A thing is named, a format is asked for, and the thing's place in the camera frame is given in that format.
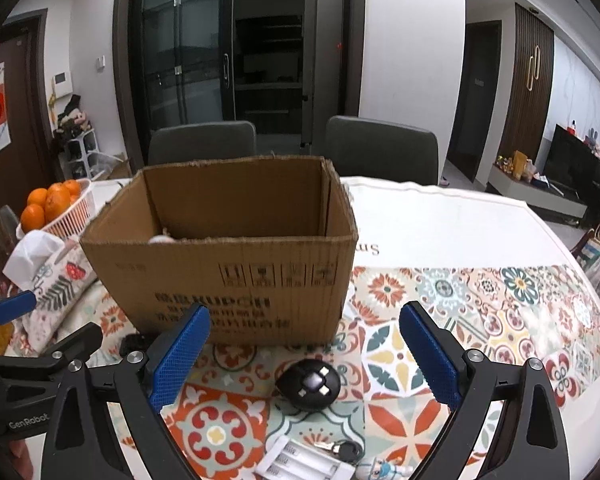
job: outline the shelf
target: shelf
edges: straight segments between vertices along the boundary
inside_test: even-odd
[[[277,83],[246,83],[234,85],[235,91],[243,90],[289,90],[302,89],[302,83],[277,82]]]
[[[288,24],[288,25],[263,25],[262,28],[302,28],[300,23]]]
[[[249,115],[257,115],[257,114],[279,114],[279,115],[283,115],[283,114],[288,114],[289,110],[245,110],[244,111],[245,114]]]

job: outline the door handle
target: door handle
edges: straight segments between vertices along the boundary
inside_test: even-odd
[[[538,79],[540,77],[540,46],[536,45],[536,51],[534,52],[534,57],[536,58],[536,73],[534,74],[534,79]]]
[[[224,78],[224,87],[226,89],[229,89],[229,86],[231,86],[231,81],[229,79],[229,55],[228,54],[224,54],[224,56],[222,56],[222,72],[223,72],[223,78]]]
[[[526,89],[530,92],[534,89],[534,72],[533,72],[534,56],[529,58],[529,67],[526,69]]]

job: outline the white table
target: white table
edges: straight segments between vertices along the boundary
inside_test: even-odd
[[[473,191],[343,178],[352,195],[360,232],[354,264],[368,267],[572,267],[584,272],[551,229],[525,203]],[[115,181],[97,183],[102,207],[121,189]],[[401,199],[396,202],[396,191]],[[592,287],[590,293],[597,298]],[[584,478],[600,457],[600,377],[562,411],[571,479]],[[149,478],[138,453],[123,446],[136,478]],[[30,440],[40,463],[42,438]],[[474,478],[479,464],[462,478]]]

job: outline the patterned tablecloth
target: patterned tablecloth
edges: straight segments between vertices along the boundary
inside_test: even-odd
[[[162,412],[192,466],[205,478],[253,479],[255,466],[282,434],[309,443],[348,438],[364,444],[367,456],[417,465],[448,409],[434,400],[398,331],[400,307],[409,300],[419,300],[465,348],[479,348],[492,360],[522,364],[541,358],[561,409],[600,375],[600,312],[567,266],[356,267],[330,344],[205,346],[176,403]],[[134,329],[99,282],[59,336],[88,320],[99,323],[105,335],[89,364],[117,361],[122,336]],[[26,345],[14,343],[16,350]],[[273,393],[275,379],[305,357],[330,362],[342,380],[337,402],[311,415]],[[122,412],[117,405],[111,409],[120,440],[133,446]],[[499,413],[500,404],[492,403],[470,463],[483,459]]]

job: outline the dining chair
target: dining chair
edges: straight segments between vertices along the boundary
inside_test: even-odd
[[[438,184],[438,140],[414,126],[335,116],[327,122],[324,156],[340,176]]]
[[[249,121],[184,124],[152,135],[149,165],[255,154],[256,128]]]
[[[2,225],[6,229],[11,241],[14,245],[17,244],[16,229],[20,223],[20,219],[16,216],[16,213],[8,205],[3,205],[0,208],[0,220],[2,220]]]

